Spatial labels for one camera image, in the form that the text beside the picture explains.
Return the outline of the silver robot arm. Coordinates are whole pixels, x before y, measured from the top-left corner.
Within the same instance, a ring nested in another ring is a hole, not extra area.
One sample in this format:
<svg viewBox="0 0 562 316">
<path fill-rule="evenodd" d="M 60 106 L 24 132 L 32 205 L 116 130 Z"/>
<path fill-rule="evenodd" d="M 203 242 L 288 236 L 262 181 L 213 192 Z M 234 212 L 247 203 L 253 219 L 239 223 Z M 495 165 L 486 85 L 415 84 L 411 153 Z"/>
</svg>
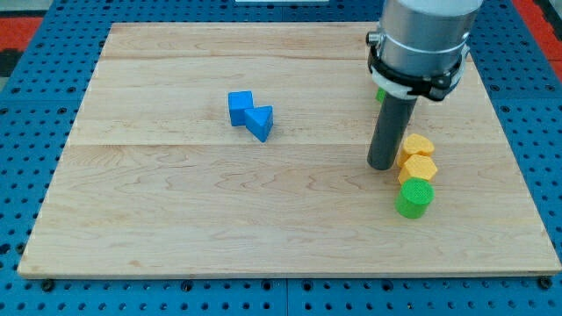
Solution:
<svg viewBox="0 0 562 316">
<path fill-rule="evenodd" d="M 389 68 L 443 75 L 460 58 L 482 0 L 386 0 L 366 42 Z"/>
</svg>

